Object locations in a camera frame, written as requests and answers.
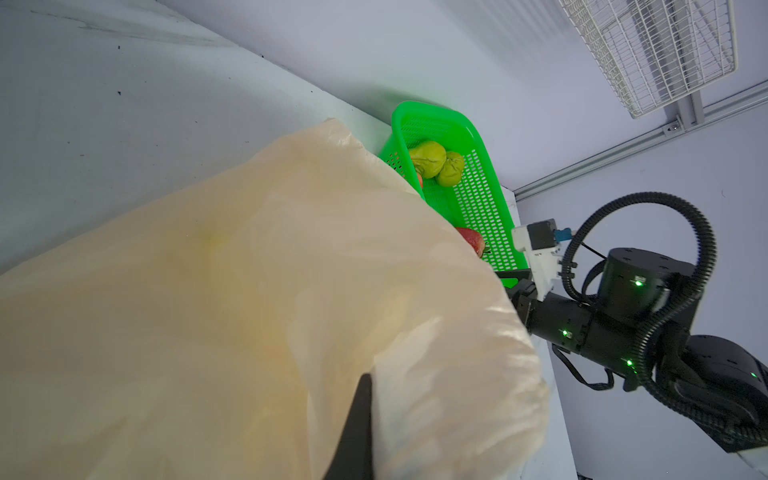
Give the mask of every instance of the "robotic arm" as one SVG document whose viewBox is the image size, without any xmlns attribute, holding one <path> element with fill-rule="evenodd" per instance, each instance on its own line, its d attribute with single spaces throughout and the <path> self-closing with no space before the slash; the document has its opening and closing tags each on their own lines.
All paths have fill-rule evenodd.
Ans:
<svg viewBox="0 0 768 480">
<path fill-rule="evenodd" d="M 578 292 L 572 284 L 573 258 L 584 238 L 608 214 L 640 203 L 666 205 L 690 221 L 699 243 L 697 264 L 614 248 Z M 605 390 L 617 375 L 624 379 L 624 391 L 643 386 L 696 422 L 726 452 L 768 476 L 768 369 L 736 343 L 690 334 L 716 256 L 709 222 L 696 207 L 669 194 L 632 194 L 595 212 L 572 239 L 570 230 L 557 230 L 553 220 L 515 228 L 512 236 L 531 268 L 499 273 L 518 278 L 507 289 L 509 298 L 528 331 L 551 342 L 579 382 Z M 560 256 L 563 240 L 571 243 Z M 600 273 L 598 293 L 587 295 Z M 550 292 L 557 280 L 570 298 Z M 600 364 L 608 381 L 587 383 L 564 353 Z"/>
</svg>

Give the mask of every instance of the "yellow-green fruit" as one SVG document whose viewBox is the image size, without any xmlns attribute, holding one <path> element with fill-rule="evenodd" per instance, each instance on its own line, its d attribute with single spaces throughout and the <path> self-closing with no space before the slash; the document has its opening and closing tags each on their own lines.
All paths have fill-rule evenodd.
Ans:
<svg viewBox="0 0 768 480">
<path fill-rule="evenodd" d="M 445 165 L 437 176 L 437 184 L 441 187 L 453 187 L 462 181 L 464 173 L 464 157 L 454 151 L 445 154 Z"/>
<path fill-rule="evenodd" d="M 418 147 L 408 150 L 416 171 L 424 178 L 432 178 L 440 173 L 445 164 L 445 148 L 436 141 L 427 140 Z"/>
</svg>

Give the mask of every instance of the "translucent beige plastic bag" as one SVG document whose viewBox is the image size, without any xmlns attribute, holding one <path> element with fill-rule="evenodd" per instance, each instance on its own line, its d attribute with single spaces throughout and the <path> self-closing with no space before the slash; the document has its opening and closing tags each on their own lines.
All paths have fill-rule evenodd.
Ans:
<svg viewBox="0 0 768 480">
<path fill-rule="evenodd" d="M 0 477 L 497 478 L 546 385 L 488 265 L 338 121 L 0 276 Z"/>
</svg>

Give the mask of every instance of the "white table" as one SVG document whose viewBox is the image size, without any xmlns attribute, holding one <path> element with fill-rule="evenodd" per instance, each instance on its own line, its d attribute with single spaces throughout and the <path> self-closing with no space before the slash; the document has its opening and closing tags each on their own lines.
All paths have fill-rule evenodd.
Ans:
<svg viewBox="0 0 768 480">
<path fill-rule="evenodd" d="M 339 118 L 387 124 L 152 0 L 0 3 L 0 273 Z M 553 386 L 547 444 L 511 478 L 575 478 Z"/>
</svg>

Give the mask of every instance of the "green basket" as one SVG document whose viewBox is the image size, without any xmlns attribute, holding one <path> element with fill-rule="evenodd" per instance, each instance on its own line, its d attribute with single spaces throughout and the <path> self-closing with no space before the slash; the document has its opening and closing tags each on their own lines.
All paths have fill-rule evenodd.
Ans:
<svg viewBox="0 0 768 480">
<path fill-rule="evenodd" d="M 464 157 L 462 181 L 440 187 L 434 178 L 419 186 L 408 149 L 433 140 Z M 457 111 L 417 101 L 404 101 L 392 113 L 392 135 L 379 157 L 411 184 L 430 207 L 454 227 L 477 230 L 491 250 L 482 259 L 497 272 L 528 268 L 512 245 L 512 217 L 496 172 L 475 126 Z M 505 286 L 517 283 L 504 279 Z"/>
</svg>

